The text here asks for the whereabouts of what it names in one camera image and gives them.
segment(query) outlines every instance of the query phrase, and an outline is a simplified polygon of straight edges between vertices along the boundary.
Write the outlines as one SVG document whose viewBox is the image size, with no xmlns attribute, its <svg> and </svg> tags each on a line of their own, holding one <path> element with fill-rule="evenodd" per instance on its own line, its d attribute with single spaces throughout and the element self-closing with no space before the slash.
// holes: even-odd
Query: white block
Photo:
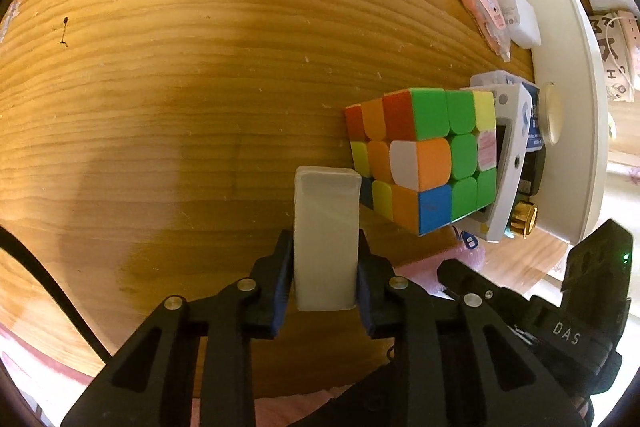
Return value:
<svg viewBox="0 0 640 427">
<path fill-rule="evenodd" d="M 513 42 L 526 50 L 541 44 L 536 12 L 527 0 L 498 0 L 498 4 Z"/>
<path fill-rule="evenodd" d="M 391 177 L 396 185 L 420 191 L 416 142 L 394 140 L 389 147 Z"/>
<path fill-rule="evenodd" d="M 300 311 L 356 305 L 361 183 L 352 169 L 296 171 L 293 259 Z"/>
</svg>

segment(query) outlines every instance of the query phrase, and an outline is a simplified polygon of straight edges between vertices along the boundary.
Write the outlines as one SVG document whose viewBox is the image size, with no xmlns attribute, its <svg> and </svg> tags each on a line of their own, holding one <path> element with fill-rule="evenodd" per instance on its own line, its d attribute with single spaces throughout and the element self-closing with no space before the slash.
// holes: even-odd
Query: rubik's cube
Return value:
<svg viewBox="0 0 640 427">
<path fill-rule="evenodd" d="M 344 110 L 360 203 L 418 235 L 493 203 L 494 96 L 415 88 Z"/>
</svg>

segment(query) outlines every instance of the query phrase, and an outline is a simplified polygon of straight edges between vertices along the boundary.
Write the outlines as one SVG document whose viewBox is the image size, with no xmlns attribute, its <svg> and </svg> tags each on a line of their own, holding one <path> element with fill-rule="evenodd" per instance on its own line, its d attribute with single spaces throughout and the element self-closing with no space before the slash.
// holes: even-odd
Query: pink sticker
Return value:
<svg viewBox="0 0 640 427">
<path fill-rule="evenodd" d="M 495 129 L 478 133 L 478 170 L 488 171 L 497 166 L 497 140 L 495 139 Z"/>
<path fill-rule="evenodd" d="M 500 10 L 500 5 L 498 4 L 498 0 L 480 0 L 484 9 L 490 14 L 491 18 L 494 20 L 496 26 L 498 26 L 499 30 L 503 30 L 506 28 L 506 23 L 504 22 L 504 16 L 502 15 L 502 11 Z"/>
</svg>

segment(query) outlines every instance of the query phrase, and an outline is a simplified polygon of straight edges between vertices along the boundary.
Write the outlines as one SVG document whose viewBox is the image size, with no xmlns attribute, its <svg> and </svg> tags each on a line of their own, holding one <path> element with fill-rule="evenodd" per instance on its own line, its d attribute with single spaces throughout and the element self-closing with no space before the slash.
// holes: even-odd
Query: white device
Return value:
<svg viewBox="0 0 640 427">
<path fill-rule="evenodd" d="M 293 272 L 300 311 L 355 308 L 361 183 L 353 169 L 296 171 Z"/>
<path fill-rule="evenodd" d="M 564 104 L 562 134 L 546 150 L 538 228 L 577 245 L 600 215 L 607 174 L 607 86 L 598 41 L 580 0 L 527 0 L 542 45 L 531 50 L 536 84 L 553 83 Z"/>
<path fill-rule="evenodd" d="M 529 139 L 531 95 L 522 84 L 465 87 L 494 94 L 498 141 L 497 187 L 494 203 L 458 223 L 469 233 L 497 243 L 504 236 L 518 191 Z"/>
<path fill-rule="evenodd" d="M 536 12 L 527 0 L 498 0 L 498 4 L 513 42 L 526 50 L 542 43 Z"/>
</svg>

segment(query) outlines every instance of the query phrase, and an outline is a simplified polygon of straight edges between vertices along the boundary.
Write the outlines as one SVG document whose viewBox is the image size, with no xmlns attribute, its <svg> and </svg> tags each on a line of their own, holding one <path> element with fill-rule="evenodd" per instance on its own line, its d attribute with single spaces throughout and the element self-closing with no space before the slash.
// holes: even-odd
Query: gold knob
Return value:
<svg viewBox="0 0 640 427">
<path fill-rule="evenodd" d="M 536 227 L 537 220 L 537 206 L 529 201 L 519 201 L 513 207 L 513 212 L 511 213 L 511 232 L 517 233 L 522 237 L 529 237 L 529 234 Z"/>
</svg>

